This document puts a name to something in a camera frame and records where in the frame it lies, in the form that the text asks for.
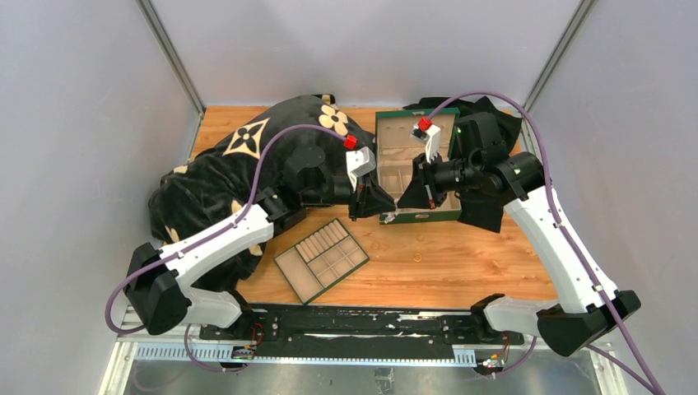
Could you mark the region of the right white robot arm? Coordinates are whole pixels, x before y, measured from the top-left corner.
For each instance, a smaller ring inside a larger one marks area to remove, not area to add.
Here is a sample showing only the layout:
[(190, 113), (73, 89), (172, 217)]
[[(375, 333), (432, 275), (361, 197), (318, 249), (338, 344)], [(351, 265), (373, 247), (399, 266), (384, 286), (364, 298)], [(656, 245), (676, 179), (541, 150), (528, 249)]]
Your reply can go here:
[(632, 290), (619, 290), (566, 223), (544, 164), (532, 153), (511, 154), (494, 115), (456, 120), (453, 158), (438, 152), (440, 129), (430, 117), (411, 128), (425, 150), (412, 162), (400, 208), (436, 209), (448, 193), (461, 205), (459, 221), (499, 232), (503, 216), (523, 231), (556, 290), (555, 300), (487, 296), (470, 309), (470, 332), (491, 343), (503, 332), (540, 337), (556, 354), (570, 356), (611, 332), (640, 308)]

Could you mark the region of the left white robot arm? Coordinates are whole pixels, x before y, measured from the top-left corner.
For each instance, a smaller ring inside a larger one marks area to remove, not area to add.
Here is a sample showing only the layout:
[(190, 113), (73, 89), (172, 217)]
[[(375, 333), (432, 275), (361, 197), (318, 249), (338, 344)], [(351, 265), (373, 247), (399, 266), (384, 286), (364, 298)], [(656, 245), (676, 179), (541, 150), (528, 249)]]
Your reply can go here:
[(307, 206), (345, 205), (352, 220), (394, 211), (395, 200), (380, 186), (368, 147), (346, 153), (346, 173), (332, 174), (315, 145), (294, 150), (274, 184), (252, 187), (249, 205), (197, 234), (156, 249), (137, 247), (123, 293), (152, 336), (180, 324), (219, 327), (233, 340), (246, 338), (252, 318), (233, 291), (204, 290), (195, 282), (223, 262), (281, 235), (306, 217)]

